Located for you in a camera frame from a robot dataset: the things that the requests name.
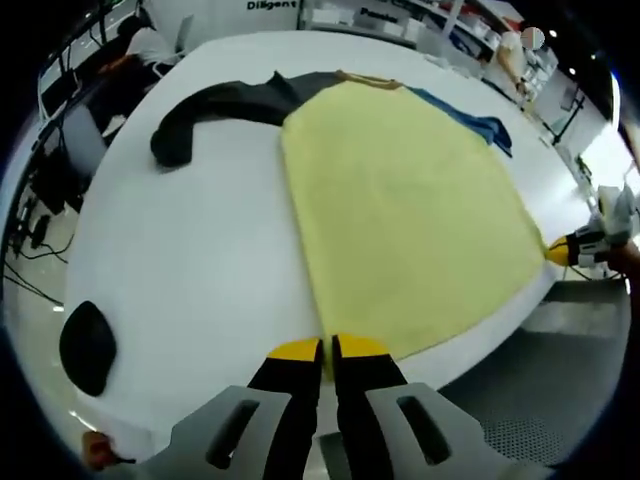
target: chair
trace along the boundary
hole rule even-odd
[[[172,58],[177,59],[178,61],[182,60],[187,55],[186,50],[186,42],[189,37],[189,33],[191,33],[191,27],[193,26],[193,15],[188,15],[182,19],[180,22],[180,27],[178,28],[178,36],[176,37],[176,44],[174,47],[175,55]],[[162,63],[156,63],[153,65],[152,70],[158,76],[158,78],[163,78],[164,74],[160,71],[160,65]]]

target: shelf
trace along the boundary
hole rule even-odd
[[[498,32],[498,33],[504,33],[504,32],[513,31],[513,28],[511,28],[511,25],[509,25],[504,20],[504,18],[502,18],[502,15],[500,15],[498,12],[496,12],[493,9],[493,7],[491,7],[490,5],[484,3],[483,0],[465,0],[465,1],[467,1],[471,5],[479,7],[479,9],[482,11],[482,13],[484,15],[486,15],[487,17],[491,17],[491,19],[495,20],[497,23],[502,25],[502,27],[504,29],[502,31]]]
[[[442,17],[444,19],[449,18],[449,12],[447,12],[446,10],[442,10],[441,8],[438,7],[434,7],[432,5],[427,5],[424,2],[419,2],[419,0],[409,0],[411,3],[415,3],[416,5],[421,5],[422,7],[424,7],[426,10],[430,11],[431,13],[433,13],[434,15],[438,15],[439,17]],[[455,24],[455,28],[459,28],[460,30],[465,31],[466,33],[468,33],[469,35],[471,35],[472,37],[474,37],[476,40],[478,40],[480,43],[482,43],[485,47],[487,47],[488,49],[490,49],[491,51],[495,51],[495,47],[493,47],[486,38],[484,37],[480,37],[477,33],[475,33],[473,31],[473,29],[467,25],[466,23],[464,23],[461,20],[456,20],[456,24]]]
[[[321,23],[321,22],[307,22],[305,25],[306,30],[317,30],[322,32],[336,32],[336,33],[348,33],[350,35],[358,35],[360,37],[369,37],[382,40],[385,42],[395,43],[402,47],[416,49],[416,42],[407,40],[399,35],[393,35],[391,33],[379,32],[370,28],[356,27],[351,25],[343,25],[340,23]]]

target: desk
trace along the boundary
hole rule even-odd
[[[262,83],[274,70],[296,76],[338,69],[394,78],[469,113],[501,118],[514,158],[496,152],[544,239],[588,219],[569,170],[515,105],[414,51],[308,31],[202,45],[145,97],[109,148],[86,195],[67,272],[67,313],[93,301],[118,342],[104,394],[79,395],[109,422],[143,432],[149,449],[166,445],[173,424],[226,386],[246,384],[274,347],[321,332],[279,128],[241,120],[198,124],[192,163],[170,174],[159,173],[149,139],[180,100],[205,87]],[[403,360],[402,370],[434,388],[451,382],[513,333],[554,280],[554,270],[544,267],[499,311]],[[319,432],[335,428],[331,392],[322,389]],[[119,450],[130,452],[126,435],[109,425]]]

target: cable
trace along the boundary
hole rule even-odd
[[[55,305],[62,306],[62,303],[60,303],[60,302],[59,302],[58,300],[56,300],[55,298],[50,297],[50,296],[49,296],[49,295],[47,295],[46,293],[42,293],[42,292],[38,292],[38,291],[36,291],[36,290],[33,290],[33,289],[29,288],[28,286],[23,285],[22,283],[20,283],[19,281],[17,281],[15,278],[11,278],[11,277],[9,277],[8,275],[5,275],[5,276],[4,276],[4,278],[6,278],[7,280],[9,280],[9,281],[10,281],[10,282],[12,282],[12,283],[15,283],[15,284],[16,284],[17,286],[19,286],[20,288],[25,289],[27,292],[31,292],[31,293],[33,293],[34,295],[37,295],[37,296],[39,296],[39,297],[41,297],[41,298],[44,298],[45,300],[48,300],[48,301],[50,301],[51,303],[53,303],[53,304],[55,304]]]
[[[49,295],[47,295],[46,293],[44,293],[42,290],[40,290],[38,287],[36,287],[35,285],[29,283],[27,280],[24,279],[24,277],[22,277],[22,275],[20,275],[15,268],[13,268],[11,265],[9,265],[8,263],[5,262],[5,266],[11,270],[11,272],[13,272],[13,274],[18,277],[20,279],[20,281],[22,281],[26,286],[28,286],[29,288],[32,288],[33,290],[35,290],[38,294],[40,294],[43,298],[46,298],[47,300],[53,302],[53,303],[57,303],[58,305],[62,305],[62,302],[59,302],[58,300],[56,300],[53,297],[50,297]]]
[[[585,280],[588,280],[588,281],[590,281],[590,282],[593,280],[593,278],[587,277],[585,274],[583,274],[582,272],[578,271],[576,268],[573,268],[573,267],[569,267],[569,268],[570,268],[571,270],[573,270],[575,273],[577,273],[578,275],[580,275],[580,276],[581,276],[582,278],[584,278]]]
[[[89,29],[89,37],[91,37],[91,40],[93,40],[94,42],[96,42],[96,45],[98,45],[99,47],[102,47],[104,44],[99,42],[94,36],[93,36],[93,32],[91,31],[91,28]]]
[[[66,252],[67,250],[69,250],[69,247],[71,246],[71,242],[73,241],[73,237],[74,236],[75,236],[75,234],[71,235],[71,238],[67,242],[67,245],[62,250],[54,250],[53,247],[51,245],[49,245],[48,243],[42,243],[41,245],[43,247],[48,248],[50,250],[49,253],[41,253],[39,255],[29,256],[26,253],[23,253],[22,251],[20,251],[19,254],[22,257],[26,258],[27,260],[37,260],[38,258],[44,258],[44,257],[49,257],[51,255],[55,255],[58,260],[60,260],[64,264],[68,265],[69,262],[67,260],[65,260],[64,258],[62,258],[60,256],[60,254]]]

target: white wall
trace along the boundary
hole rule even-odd
[[[575,86],[575,82],[564,73],[556,70],[536,97],[535,110],[547,124],[553,125],[558,120],[563,120],[560,125],[564,125],[569,119],[571,112],[560,108],[562,97],[568,86]],[[576,118],[571,122],[562,137],[560,145],[567,147],[571,155],[576,157],[585,151],[589,144],[602,132],[607,123],[604,116],[587,98],[584,108],[580,110]]]
[[[574,85],[571,79],[556,70],[536,98],[535,109],[549,125],[558,119],[566,121],[571,115],[571,112],[560,108],[560,102],[565,88]],[[584,109],[573,120],[560,144],[567,147],[573,157],[582,156],[592,172],[594,187],[621,187],[623,181],[626,181],[634,194],[640,192],[640,177],[636,169],[631,168],[631,153],[616,129],[588,98]]]
[[[215,38],[245,33],[295,30],[299,0],[147,0],[158,31],[173,45],[182,19],[194,15],[187,50]]]

